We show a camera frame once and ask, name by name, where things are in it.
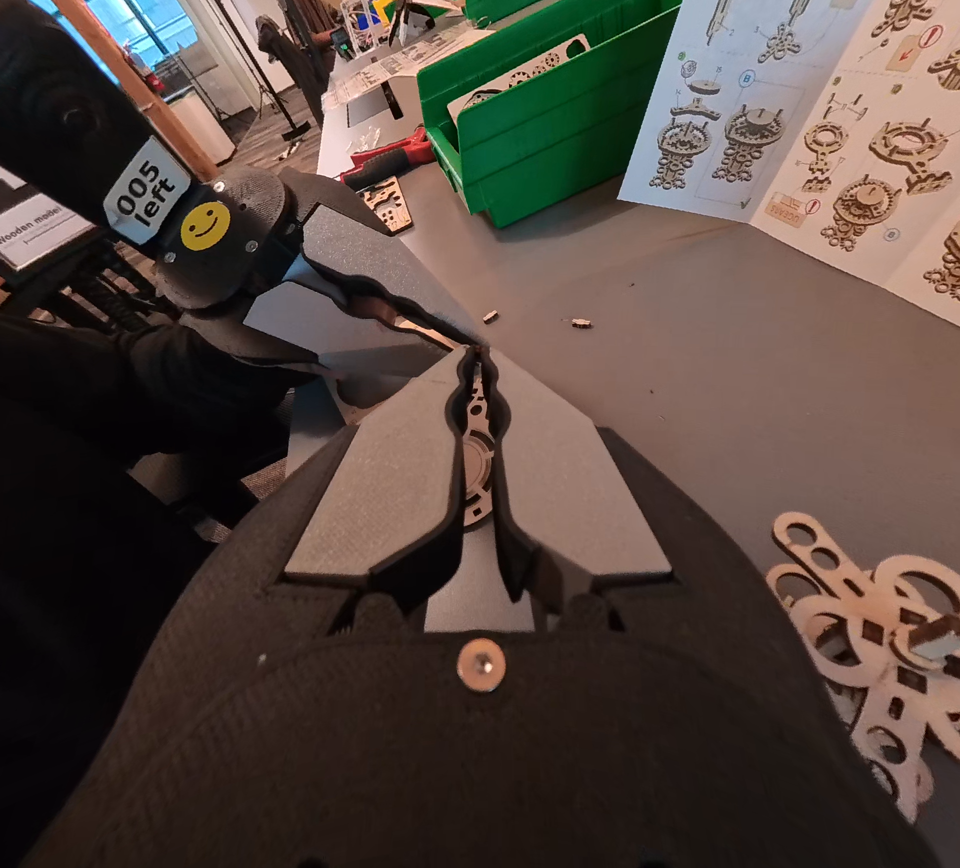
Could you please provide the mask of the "white sign in black frame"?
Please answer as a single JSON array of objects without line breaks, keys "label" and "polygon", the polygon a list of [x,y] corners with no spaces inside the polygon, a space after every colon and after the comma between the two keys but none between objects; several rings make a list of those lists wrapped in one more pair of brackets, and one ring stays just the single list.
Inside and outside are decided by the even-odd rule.
[{"label": "white sign in black frame", "polygon": [[1,264],[19,272],[95,230],[89,221],[1,168]]}]

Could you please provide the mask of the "red handled pliers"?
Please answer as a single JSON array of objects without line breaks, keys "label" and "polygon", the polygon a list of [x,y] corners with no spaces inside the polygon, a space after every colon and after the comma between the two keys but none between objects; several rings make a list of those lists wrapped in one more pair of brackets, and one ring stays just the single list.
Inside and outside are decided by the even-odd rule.
[{"label": "red handled pliers", "polygon": [[353,167],[339,174],[339,180],[354,191],[366,190],[392,177],[436,161],[425,128],[420,125],[404,139],[351,155]]}]

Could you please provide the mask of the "person's left forearm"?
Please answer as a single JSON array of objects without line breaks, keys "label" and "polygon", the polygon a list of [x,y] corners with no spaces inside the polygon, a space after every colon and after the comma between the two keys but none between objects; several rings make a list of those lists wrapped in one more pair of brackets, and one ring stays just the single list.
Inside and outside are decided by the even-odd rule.
[{"label": "person's left forearm", "polygon": [[129,463],[139,396],[120,341],[83,329],[2,317],[2,418],[27,411]]}]

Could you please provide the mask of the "wooden post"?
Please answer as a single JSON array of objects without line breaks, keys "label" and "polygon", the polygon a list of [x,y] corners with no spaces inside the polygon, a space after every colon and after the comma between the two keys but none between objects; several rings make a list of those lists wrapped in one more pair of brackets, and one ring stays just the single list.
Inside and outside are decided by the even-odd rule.
[{"label": "wooden post", "polygon": [[150,121],[152,127],[162,135],[186,167],[201,181],[210,182],[218,172],[217,164],[201,148],[172,108],[128,62],[122,47],[87,4],[83,0],[51,1],[116,76],[120,87],[136,105],[140,114]]}]

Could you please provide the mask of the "white cabinet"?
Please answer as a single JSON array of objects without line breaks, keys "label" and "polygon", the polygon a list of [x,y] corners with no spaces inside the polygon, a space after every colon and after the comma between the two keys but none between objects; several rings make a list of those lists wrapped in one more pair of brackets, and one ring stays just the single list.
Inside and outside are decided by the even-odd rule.
[{"label": "white cabinet", "polygon": [[234,141],[195,88],[185,89],[168,104],[198,146],[216,165],[222,165],[233,156]]}]

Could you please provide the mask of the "folded paper instruction leaflet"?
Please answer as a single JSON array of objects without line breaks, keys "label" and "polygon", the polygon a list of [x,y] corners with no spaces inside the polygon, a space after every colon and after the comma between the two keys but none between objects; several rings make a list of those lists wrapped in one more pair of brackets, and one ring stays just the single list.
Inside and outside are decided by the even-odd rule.
[{"label": "folded paper instruction leaflet", "polygon": [[959,0],[682,0],[619,199],[958,325]]}]

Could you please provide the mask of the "assembled wooden loop model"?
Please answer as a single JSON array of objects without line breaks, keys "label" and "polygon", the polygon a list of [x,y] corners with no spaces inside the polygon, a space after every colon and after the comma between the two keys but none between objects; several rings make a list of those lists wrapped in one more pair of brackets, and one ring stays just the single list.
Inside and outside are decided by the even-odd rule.
[{"label": "assembled wooden loop model", "polygon": [[933,792],[927,742],[959,757],[958,573],[916,554],[864,570],[799,512],[776,517],[772,538],[789,562],[766,583],[853,746],[914,823]]}]

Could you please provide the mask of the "wooden sheet with holes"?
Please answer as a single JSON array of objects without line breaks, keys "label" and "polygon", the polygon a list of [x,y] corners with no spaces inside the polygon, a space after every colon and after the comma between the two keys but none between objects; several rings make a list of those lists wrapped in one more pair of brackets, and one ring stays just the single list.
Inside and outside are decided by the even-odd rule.
[{"label": "wooden sheet with holes", "polygon": [[398,235],[413,225],[413,218],[399,184],[399,179],[393,176],[359,192],[366,206],[391,236]]}]

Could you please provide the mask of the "person's left hand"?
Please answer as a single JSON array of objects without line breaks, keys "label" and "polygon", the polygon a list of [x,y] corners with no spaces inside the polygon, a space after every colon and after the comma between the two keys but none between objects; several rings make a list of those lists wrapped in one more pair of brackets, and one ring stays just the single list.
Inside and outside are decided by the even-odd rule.
[{"label": "person's left hand", "polygon": [[230,439],[274,411],[308,373],[238,360],[179,324],[133,336],[124,348],[145,432],[143,453],[174,454]]}]

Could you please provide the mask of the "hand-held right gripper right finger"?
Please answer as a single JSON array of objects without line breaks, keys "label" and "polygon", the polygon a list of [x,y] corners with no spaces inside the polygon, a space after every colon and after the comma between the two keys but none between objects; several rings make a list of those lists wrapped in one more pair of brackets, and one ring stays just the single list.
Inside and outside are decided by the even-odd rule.
[{"label": "hand-held right gripper right finger", "polygon": [[491,502],[511,600],[568,602],[673,568],[594,421],[495,349],[481,353]]}]

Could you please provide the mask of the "round wooden ring part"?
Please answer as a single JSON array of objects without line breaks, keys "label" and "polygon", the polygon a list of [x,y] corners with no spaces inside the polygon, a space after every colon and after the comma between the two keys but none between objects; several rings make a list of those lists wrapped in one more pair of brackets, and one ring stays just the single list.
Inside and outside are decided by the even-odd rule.
[{"label": "round wooden ring part", "polygon": [[489,431],[488,401],[479,363],[474,367],[473,381],[462,440],[465,530],[479,526],[493,511],[495,443]]}]

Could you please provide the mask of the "pale wooden gear sheet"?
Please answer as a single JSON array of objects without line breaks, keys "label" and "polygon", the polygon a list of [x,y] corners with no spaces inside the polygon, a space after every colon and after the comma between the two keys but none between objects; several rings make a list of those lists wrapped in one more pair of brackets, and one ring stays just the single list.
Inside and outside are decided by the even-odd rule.
[{"label": "pale wooden gear sheet", "polygon": [[585,53],[591,48],[589,42],[585,34],[580,33],[575,35],[563,43],[553,46],[534,58],[521,63],[517,67],[503,72],[487,82],[481,83],[468,93],[456,97],[447,105],[451,120],[456,125],[464,109],[480,104],[497,94],[501,94],[510,88],[532,80]]}]

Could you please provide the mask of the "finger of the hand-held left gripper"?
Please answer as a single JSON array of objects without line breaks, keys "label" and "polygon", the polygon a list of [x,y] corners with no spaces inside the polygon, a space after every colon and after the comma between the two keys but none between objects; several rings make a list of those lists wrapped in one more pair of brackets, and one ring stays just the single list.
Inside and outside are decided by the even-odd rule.
[{"label": "finger of the hand-held left gripper", "polygon": [[400,238],[324,204],[303,225],[304,260],[345,295],[376,295],[460,346],[484,345],[474,319]]},{"label": "finger of the hand-held left gripper", "polygon": [[383,298],[345,295],[327,279],[282,281],[253,300],[243,323],[314,358],[350,425],[460,346]]}]

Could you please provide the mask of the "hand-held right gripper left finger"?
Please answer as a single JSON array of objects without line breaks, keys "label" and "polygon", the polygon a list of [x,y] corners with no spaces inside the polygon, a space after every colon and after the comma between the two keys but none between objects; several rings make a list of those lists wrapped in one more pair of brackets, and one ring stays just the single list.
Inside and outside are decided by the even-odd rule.
[{"label": "hand-held right gripper left finger", "polygon": [[286,578],[385,594],[405,613],[451,580],[462,558],[476,356],[453,350],[359,424]]}]

